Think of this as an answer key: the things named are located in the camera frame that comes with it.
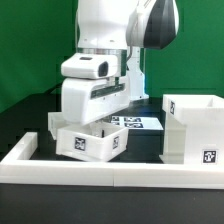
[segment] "white robot link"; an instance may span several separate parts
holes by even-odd
[[[57,154],[108,161],[125,150],[127,128],[114,130],[97,121],[127,108],[131,100],[148,97],[139,68],[140,48],[162,49],[170,44],[177,35],[178,18],[175,0],[79,0],[77,52],[61,66],[66,77],[62,115],[73,127],[59,130]],[[69,143],[74,136],[85,140],[85,150]]]

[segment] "black tabletop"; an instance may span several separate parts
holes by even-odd
[[[162,99],[135,103],[121,116],[153,116],[164,125]],[[31,159],[55,155],[47,113],[60,95],[36,94],[0,114],[0,160],[28,131],[38,132]],[[161,163],[163,131],[130,130],[127,150],[111,162]],[[0,223],[223,223],[224,191],[200,189],[0,184]]]

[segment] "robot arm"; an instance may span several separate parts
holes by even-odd
[[[82,125],[127,108],[130,47],[161,49],[176,36],[175,0],[79,0],[77,53],[62,64],[64,119]]]

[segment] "green backdrop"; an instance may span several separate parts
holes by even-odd
[[[224,96],[223,0],[177,0],[178,37],[147,50],[146,92]],[[0,112],[62,81],[60,64],[74,53],[76,0],[1,0]]]

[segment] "white box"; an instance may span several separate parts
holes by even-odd
[[[65,155],[84,161],[109,161],[126,149],[128,128],[110,123],[100,124],[102,136],[94,136],[99,126],[71,125],[58,129],[58,155]]]
[[[224,164],[224,99],[164,95],[165,163]]]
[[[57,139],[57,131],[59,128],[68,126],[68,122],[65,121],[62,112],[50,112],[48,113],[48,131],[54,140]]]

